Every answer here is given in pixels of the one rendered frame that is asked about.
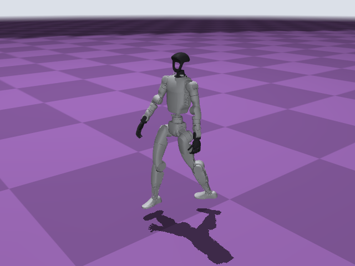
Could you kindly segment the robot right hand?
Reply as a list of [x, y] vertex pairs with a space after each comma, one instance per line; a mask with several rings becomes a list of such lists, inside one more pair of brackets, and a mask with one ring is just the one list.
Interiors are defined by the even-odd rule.
[[147, 123], [146, 119], [147, 119], [147, 117], [146, 117], [146, 116], [143, 116], [143, 118], [141, 119], [141, 122], [140, 122], [140, 124], [139, 124], [139, 126], [138, 126], [138, 128], [137, 128], [136, 136], [137, 136], [138, 138], [141, 138], [141, 137], [142, 137], [142, 136], [141, 136], [141, 130], [142, 130], [144, 124]]

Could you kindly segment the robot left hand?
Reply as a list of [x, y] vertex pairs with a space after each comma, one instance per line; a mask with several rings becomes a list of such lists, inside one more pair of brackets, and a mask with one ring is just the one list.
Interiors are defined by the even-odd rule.
[[201, 137], [196, 138], [196, 133], [193, 133], [193, 139], [194, 141], [192, 142], [192, 145], [188, 148], [188, 150], [190, 150], [192, 148], [192, 151], [189, 152], [190, 154], [196, 154], [198, 152], [200, 152], [201, 149], [201, 142], [200, 139]]

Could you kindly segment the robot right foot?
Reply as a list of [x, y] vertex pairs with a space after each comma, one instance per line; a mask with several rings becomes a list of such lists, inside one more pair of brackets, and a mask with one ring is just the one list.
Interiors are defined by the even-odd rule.
[[158, 199], [156, 199], [156, 200], [153, 200], [153, 198], [151, 198], [145, 204], [142, 205], [142, 208], [148, 209], [148, 208], [154, 207], [156, 204], [161, 203], [161, 202], [162, 202], [162, 200], [161, 200], [160, 196], [158, 196]]

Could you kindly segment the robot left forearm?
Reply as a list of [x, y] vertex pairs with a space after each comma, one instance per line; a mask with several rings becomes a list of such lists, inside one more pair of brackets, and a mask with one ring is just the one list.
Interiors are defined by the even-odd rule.
[[201, 126], [200, 126], [200, 120], [201, 120], [201, 111], [198, 106], [194, 108], [194, 113], [195, 115], [192, 117], [192, 123], [193, 127], [193, 133], [196, 133], [196, 138], [201, 137]]

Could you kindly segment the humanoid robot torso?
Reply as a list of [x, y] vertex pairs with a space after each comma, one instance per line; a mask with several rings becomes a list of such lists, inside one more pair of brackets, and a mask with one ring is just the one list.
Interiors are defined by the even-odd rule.
[[186, 90], [185, 81], [191, 80], [191, 78], [186, 77], [181, 78], [174, 77], [177, 74], [170, 75], [167, 78], [166, 84], [166, 100], [168, 111], [171, 114], [172, 120], [168, 123], [168, 131], [175, 137], [179, 137], [179, 130], [186, 130], [186, 123], [182, 121], [181, 114], [187, 113], [191, 105], [189, 92]]

